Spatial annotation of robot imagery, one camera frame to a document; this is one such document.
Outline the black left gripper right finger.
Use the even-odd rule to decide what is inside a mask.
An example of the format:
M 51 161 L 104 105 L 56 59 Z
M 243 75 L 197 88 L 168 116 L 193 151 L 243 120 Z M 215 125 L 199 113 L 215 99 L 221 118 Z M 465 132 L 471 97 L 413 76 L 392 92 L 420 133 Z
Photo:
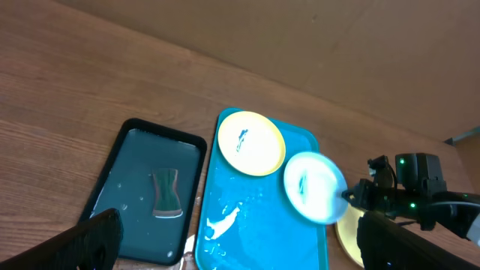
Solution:
M 479 270 L 371 211 L 358 219 L 357 245 L 365 270 Z

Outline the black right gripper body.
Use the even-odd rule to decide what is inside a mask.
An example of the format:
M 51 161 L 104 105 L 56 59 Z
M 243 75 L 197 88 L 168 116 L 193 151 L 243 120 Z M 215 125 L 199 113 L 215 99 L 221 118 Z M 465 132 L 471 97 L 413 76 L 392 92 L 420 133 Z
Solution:
M 430 204 L 426 196 L 393 187 L 377 187 L 366 178 L 343 191 L 341 197 L 353 207 L 366 212 L 381 212 L 391 219 L 403 217 L 419 221 L 421 212 L 425 212 Z

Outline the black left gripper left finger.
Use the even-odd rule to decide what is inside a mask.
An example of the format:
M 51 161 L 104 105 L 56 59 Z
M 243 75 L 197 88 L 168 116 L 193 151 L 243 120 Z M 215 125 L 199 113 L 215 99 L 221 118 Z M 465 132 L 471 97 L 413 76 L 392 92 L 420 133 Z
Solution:
M 119 211 L 110 208 L 1 262 L 1 268 L 112 269 L 119 256 L 123 232 Z

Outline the yellow plate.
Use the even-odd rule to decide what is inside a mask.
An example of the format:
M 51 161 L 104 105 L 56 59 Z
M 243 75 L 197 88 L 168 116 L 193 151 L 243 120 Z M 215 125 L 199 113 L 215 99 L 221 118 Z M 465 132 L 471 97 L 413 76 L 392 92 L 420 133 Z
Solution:
M 365 211 L 348 205 L 343 217 L 335 224 L 338 240 L 347 256 L 358 266 L 364 268 L 360 248 L 357 244 L 359 218 Z
M 228 115 L 220 123 L 217 143 L 226 161 L 249 176 L 276 172 L 286 157 L 286 143 L 279 128 L 256 112 Z

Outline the green sponge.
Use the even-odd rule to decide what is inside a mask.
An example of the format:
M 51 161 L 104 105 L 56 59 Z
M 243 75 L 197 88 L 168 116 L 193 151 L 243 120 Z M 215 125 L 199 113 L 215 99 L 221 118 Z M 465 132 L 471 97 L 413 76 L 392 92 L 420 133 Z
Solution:
M 151 172 L 155 190 L 152 215 L 156 218 L 179 218 L 183 215 L 177 192 L 178 170 L 161 168 Z

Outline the light blue plate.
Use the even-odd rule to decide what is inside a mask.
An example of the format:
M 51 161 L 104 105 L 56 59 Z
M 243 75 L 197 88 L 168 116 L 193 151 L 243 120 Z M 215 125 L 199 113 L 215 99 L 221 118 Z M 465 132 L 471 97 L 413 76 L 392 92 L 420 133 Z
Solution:
M 283 186 L 294 209 L 316 224 L 334 224 L 347 210 L 348 202 L 342 197 L 346 179 L 323 154 L 303 151 L 293 155 L 284 170 Z

